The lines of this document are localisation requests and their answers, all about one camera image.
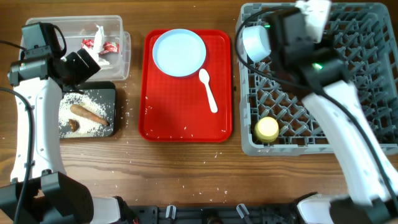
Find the white napkin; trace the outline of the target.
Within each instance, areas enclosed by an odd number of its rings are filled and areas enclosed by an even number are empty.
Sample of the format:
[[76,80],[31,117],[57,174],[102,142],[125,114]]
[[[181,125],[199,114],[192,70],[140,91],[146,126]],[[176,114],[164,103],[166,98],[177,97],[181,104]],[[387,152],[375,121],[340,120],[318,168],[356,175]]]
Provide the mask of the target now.
[[98,30],[96,31],[95,38],[91,39],[83,39],[81,43],[81,47],[85,49],[91,58],[100,66],[107,66],[110,63],[100,57],[100,53],[103,51],[104,41],[104,29],[103,26],[96,25]]

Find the red snack wrapper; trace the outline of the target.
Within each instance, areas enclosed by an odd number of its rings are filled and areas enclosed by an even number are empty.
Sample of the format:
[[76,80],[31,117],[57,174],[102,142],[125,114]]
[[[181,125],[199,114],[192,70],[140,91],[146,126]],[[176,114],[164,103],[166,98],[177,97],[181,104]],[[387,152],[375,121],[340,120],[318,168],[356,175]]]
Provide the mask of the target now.
[[[95,41],[93,39],[83,39],[81,47],[88,47],[89,49],[93,49],[94,44]],[[117,42],[105,42],[99,54],[104,55],[108,53],[118,53],[118,52],[119,52],[119,44]]]

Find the brown carrot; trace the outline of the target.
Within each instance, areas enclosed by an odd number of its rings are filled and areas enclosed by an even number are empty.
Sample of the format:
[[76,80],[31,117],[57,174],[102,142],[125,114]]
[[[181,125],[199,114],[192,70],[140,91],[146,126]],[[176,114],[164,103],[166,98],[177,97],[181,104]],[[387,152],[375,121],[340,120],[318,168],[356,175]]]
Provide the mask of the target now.
[[83,118],[102,124],[104,126],[109,126],[109,122],[107,120],[97,116],[91,111],[88,111],[86,108],[82,107],[81,105],[71,105],[70,111],[77,116],[81,116]]

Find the brown food scrap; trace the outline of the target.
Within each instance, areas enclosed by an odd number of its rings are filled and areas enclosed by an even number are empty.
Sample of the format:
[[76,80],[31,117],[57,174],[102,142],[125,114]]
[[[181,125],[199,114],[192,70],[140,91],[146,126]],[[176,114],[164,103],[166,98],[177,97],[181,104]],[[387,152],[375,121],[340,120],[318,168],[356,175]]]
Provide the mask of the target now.
[[74,119],[69,119],[68,123],[69,123],[69,126],[71,127],[71,131],[73,133],[76,132],[80,127],[78,121],[76,121]]

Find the white rice pile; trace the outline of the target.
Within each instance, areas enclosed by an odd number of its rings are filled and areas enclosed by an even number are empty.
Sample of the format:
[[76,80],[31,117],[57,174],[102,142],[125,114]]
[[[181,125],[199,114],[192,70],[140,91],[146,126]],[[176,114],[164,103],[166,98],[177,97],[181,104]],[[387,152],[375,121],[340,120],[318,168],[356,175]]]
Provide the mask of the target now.
[[[109,126],[93,122],[81,116],[77,116],[70,111],[71,105],[81,105],[88,111],[107,120]],[[106,101],[98,90],[85,90],[85,94],[69,93],[60,102],[58,126],[60,138],[93,138],[112,135],[114,131],[114,103]],[[76,132],[71,131],[69,119],[78,121],[80,127]]]

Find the light blue plate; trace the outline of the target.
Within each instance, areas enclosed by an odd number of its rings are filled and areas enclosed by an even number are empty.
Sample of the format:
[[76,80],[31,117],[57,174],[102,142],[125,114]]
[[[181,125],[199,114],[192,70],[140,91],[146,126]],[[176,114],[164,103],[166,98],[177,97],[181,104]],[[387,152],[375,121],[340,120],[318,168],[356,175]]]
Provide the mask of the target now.
[[163,33],[152,48],[157,68],[171,77],[187,77],[201,69],[206,59],[203,39],[187,29]]

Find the light blue bowl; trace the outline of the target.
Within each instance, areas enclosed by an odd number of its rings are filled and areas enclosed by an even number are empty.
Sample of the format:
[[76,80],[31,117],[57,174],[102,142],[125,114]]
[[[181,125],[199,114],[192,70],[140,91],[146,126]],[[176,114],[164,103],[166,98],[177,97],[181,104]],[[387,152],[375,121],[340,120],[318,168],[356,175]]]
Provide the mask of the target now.
[[243,45],[248,57],[255,63],[271,54],[269,36],[264,26],[251,26],[243,29]]

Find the yellow plastic cup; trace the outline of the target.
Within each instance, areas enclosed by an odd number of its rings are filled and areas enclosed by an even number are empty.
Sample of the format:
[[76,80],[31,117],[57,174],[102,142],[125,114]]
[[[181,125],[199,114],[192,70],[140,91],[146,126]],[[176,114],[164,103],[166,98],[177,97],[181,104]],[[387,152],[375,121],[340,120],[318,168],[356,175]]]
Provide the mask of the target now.
[[262,142],[272,142],[279,136],[279,124],[272,117],[261,118],[254,127],[254,134]]

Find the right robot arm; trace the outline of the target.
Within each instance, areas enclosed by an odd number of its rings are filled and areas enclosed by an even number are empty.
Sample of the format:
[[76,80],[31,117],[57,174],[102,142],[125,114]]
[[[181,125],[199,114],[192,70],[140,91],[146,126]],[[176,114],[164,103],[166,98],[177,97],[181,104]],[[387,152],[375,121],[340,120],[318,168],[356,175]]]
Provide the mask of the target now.
[[349,195],[330,202],[333,223],[387,223],[397,218],[397,170],[383,153],[349,71],[330,40],[316,44],[297,7],[275,7],[271,59],[316,119],[343,170]]

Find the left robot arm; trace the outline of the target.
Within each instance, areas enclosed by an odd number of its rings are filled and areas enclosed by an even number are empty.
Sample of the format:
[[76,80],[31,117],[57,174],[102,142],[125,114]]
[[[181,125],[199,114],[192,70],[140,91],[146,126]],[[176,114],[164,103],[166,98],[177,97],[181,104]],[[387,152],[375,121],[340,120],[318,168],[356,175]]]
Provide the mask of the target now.
[[14,223],[139,223],[121,197],[93,197],[62,162],[60,102],[100,66],[85,49],[68,53],[56,25],[37,22],[22,34],[21,58],[7,74],[17,103],[17,152],[1,210]]

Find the clear plastic bin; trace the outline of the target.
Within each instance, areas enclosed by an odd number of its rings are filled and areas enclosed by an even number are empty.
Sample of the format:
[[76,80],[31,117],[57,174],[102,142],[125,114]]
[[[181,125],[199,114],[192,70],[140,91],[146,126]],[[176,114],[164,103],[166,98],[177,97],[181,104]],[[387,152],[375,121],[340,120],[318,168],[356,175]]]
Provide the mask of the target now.
[[64,16],[64,17],[33,17],[26,24],[48,22],[62,31],[67,53],[76,52],[81,48],[83,39],[94,39],[99,26],[104,28],[104,40],[119,44],[118,53],[106,53],[103,59],[109,62],[101,67],[89,81],[123,81],[129,76],[131,62],[131,37],[123,28],[123,20],[118,15],[110,16]]

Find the black plastic tray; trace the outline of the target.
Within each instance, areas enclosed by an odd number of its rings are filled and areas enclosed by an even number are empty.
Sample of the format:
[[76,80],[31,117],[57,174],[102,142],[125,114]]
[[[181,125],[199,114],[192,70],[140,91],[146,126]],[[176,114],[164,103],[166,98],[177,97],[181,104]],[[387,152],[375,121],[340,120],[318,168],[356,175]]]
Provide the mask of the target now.
[[84,95],[85,90],[98,90],[99,95],[104,98],[106,101],[112,101],[114,103],[114,118],[115,118],[115,109],[116,109],[116,87],[111,82],[99,82],[99,83],[86,83],[80,87],[80,93]]

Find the red serving tray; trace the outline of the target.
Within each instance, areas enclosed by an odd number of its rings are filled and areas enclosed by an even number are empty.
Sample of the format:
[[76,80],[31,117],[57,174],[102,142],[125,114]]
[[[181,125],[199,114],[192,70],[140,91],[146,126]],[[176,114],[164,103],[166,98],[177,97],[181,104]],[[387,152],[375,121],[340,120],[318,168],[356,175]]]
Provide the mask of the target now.
[[155,65],[152,50],[163,29],[147,34],[142,64],[139,132],[148,141],[222,142],[233,130],[231,41],[221,30],[196,30],[207,56],[203,65],[218,106],[212,113],[198,73],[171,77]]

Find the white plastic spoon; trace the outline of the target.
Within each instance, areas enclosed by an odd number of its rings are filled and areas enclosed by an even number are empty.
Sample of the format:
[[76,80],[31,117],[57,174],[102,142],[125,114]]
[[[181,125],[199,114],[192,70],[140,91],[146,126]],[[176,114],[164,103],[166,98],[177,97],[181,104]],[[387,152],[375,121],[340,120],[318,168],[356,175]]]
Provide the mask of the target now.
[[217,107],[215,98],[214,98],[213,93],[210,88],[210,75],[204,68],[201,68],[199,71],[199,79],[202,82],[202,84],[204,84],[204,86],[205,86],[208,103],[209,103],[211,112],[217,113],[218,107]]

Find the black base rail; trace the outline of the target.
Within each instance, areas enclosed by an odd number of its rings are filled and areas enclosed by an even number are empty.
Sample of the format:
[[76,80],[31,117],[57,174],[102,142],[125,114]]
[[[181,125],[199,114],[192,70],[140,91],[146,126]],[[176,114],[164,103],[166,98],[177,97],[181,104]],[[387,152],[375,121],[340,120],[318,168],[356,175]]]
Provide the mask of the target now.
[[139,223],[153,224],[206,224],[206,223],[253,223],[294,224],[301,223],[294,204],[270,204],[234,207],[168,207],[131,206]]

